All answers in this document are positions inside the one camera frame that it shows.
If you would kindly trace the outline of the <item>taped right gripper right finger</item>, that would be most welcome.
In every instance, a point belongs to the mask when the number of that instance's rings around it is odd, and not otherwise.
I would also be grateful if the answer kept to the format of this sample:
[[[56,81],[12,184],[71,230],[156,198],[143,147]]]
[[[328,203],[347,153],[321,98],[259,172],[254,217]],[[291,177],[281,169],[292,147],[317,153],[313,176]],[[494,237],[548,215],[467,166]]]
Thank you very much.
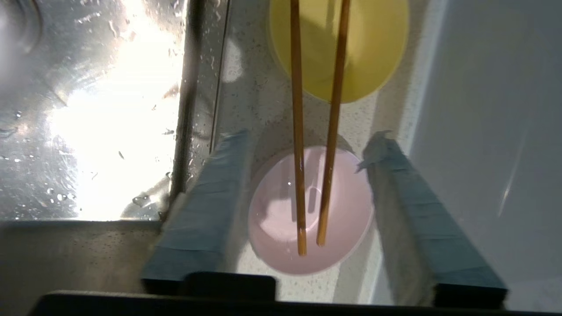
[[[508,289],[399,144],[376,132],[363,151],[395,304],[503,308]]]

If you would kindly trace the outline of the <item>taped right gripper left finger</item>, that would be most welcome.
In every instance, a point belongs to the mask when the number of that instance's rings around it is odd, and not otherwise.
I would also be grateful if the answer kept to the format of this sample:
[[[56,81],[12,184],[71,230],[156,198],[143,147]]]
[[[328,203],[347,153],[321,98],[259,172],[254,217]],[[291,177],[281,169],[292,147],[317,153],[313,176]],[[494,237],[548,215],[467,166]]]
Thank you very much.
[[[140,278],[150,294],[176,294],[188,275],[228,271],[252,158],[249,131],[225,134],[191,190],[179,194]]]

